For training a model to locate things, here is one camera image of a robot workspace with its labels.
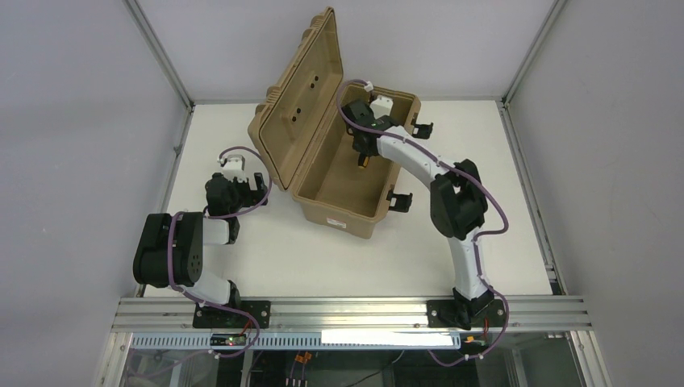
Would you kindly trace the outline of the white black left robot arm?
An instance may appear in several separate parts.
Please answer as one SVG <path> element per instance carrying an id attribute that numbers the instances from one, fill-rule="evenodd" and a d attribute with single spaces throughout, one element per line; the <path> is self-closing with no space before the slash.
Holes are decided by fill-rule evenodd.
<path id="1" fill-rule="evenodd" d="M 201 306 L 239 310 L 237 285 L 205 267 L 203 249 L 234 244 L 240 233 L 238 217 L 265 205 L 268 193 L 261 173 L 252 179 L 214 173 L 205 184 L 204 210 L 149 214 L 132 265 L 136 282 L 176 290 Z"/>

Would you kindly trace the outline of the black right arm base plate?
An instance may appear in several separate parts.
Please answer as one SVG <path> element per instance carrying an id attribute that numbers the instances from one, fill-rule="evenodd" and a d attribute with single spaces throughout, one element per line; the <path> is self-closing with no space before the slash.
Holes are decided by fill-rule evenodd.
<path id="1" fill-rule="evenodd" d="M 427 324 L 430 328 L 459 328 L 473 330 L 488 327 L 503 327 L 508 313 L 503 302 L 494 299 L 488 306 L 475 314 L 468 314 L 464 307 L 457 307 L 452 299 L 432 299 L 426 302 Z"/>

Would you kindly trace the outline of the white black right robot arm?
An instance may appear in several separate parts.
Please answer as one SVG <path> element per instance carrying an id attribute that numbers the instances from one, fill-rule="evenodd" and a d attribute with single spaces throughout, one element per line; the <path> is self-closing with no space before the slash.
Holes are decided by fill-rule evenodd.
<path id="1" fill-rule="evenodd" d="M 439 309 L 437 317 L 449 327 L 470 330 L 476 318 L 494 300 L 483 278 L 476 236 L 488 209 L 478 168 L 468 159 L 448 163 L 419 144 L 432 134 L 432 124 L 411 123 L 407 131 L 390 117 L 390 105 L 376 98 L 361 99 L 337 109 L 353 137 L 359 165 L 381 156 L 399 164 L 429 191 L 429 214 L 433 226 L 447 240 L 453 259 L 453 303 Z"/>

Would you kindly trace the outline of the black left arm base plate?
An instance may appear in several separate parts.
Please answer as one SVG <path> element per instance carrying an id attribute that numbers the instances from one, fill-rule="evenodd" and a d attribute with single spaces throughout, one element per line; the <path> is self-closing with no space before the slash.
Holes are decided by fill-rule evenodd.
<path id="1" fill-rule="evenodd" d="M 271 301 L 242 301 L 243 312 L 250 314 L 261 329 L 269 328 Z M 195 329 L 237 329 L 243 328 L 250 319 L 242 314 L 216 309 L 214 307 L 195 305 L 192 327 Z"/>

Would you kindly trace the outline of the black yellow screwdriver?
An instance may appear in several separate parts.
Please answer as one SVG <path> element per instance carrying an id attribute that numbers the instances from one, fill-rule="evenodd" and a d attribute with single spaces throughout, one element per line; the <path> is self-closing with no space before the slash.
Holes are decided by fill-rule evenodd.
<path id="1" fill-rule="evenodd" d="M 365 154 L 360 154 L 357 159 L 357 166 L 361 169 L 365 169 L 369 165 L 370 156 Z"/>

